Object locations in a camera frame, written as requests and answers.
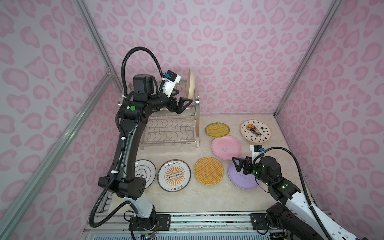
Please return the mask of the purple plate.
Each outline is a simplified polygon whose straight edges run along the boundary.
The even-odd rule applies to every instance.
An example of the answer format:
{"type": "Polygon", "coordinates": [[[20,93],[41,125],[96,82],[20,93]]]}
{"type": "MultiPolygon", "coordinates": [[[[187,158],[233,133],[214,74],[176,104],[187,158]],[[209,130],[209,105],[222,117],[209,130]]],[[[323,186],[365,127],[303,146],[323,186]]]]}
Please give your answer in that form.
{"type": "Polygon", "coordinates": [[[259,186],[253,175],[245,175],[242,172],[238,172],[233,162],[229,164],[228,175],[231,182],[241,189],[252,190],[259,186]]]}

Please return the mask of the cream beige plate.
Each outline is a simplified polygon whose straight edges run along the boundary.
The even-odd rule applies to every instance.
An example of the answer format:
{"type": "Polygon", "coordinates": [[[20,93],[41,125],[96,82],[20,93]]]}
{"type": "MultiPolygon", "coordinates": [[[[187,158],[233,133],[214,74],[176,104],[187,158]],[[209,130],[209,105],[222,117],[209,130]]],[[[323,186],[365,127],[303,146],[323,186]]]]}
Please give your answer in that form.
{"type": "Polygon", "coordinates": [[[188,77],[187,77],[187,98],[193,99],[195,96],[195,86],[196,86],[196,77],[192,69],[189,69],[188,77]]]}

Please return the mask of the pink plate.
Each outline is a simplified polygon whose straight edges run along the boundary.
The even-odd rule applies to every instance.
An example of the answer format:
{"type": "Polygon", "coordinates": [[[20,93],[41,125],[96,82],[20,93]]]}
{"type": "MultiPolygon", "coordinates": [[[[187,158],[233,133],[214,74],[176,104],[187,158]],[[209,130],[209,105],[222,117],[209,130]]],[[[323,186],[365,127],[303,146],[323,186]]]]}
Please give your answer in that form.
{"type": "Polygon", "coordinates": [[[240,141],[232,136],[215,138],[212,141],[211,149],[216,157],[225,161],[231,161],[233,157],[239,157],[242,152],[240,141]]]}

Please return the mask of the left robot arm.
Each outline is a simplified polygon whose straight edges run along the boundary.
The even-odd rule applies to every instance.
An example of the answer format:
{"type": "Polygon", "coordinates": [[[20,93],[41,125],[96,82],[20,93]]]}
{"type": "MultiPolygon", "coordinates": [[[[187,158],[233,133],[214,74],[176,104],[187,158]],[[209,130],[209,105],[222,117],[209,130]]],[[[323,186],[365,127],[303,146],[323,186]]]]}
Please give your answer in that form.
{"type": "Polygon", "coordinates": [[[91,211],[90,227],[102,226],[126,205],[134,211],[133,217],[129,220],[130,231],[134,230],[134,224],[145,230],[151,230],[157,225],[156,208],[145,195],[145,179],[135,175],[135,163],[150,115],[163,108],[171,113],[181,114],[192,103],[188,98],[176,98],[179,90],[176,90],[175,86],[180,80],[181,76],[168,71],[162,78],[159,89],[155,90],[157,81],[154,76],[147,74],[134,76],[133,90],[123,94],[122,103],[115,116],[120,138],[109,173],[98,181],[99,187],[104,190],[91,211]],[[96,222],[96,212],[108,192],[116,194],[125,201],[103,220],[96,222]]]}

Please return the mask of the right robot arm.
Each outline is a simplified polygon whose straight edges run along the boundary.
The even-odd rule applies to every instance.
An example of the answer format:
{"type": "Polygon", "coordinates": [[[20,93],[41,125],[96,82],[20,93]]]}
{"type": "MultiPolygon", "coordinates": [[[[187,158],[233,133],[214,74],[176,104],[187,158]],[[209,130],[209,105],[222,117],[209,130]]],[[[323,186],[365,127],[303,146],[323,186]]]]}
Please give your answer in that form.
{"type": "Polygon", "coordinates": [[[261,157],[253,164],[250,157],[232,158],[237,172],[253,175],[268,186],[277,201],[267,209],[269,227],[278,225],[301,240],[357,240],[317,206],[295,184],[283,177],[281,165],[273,157],[261,157]]]}

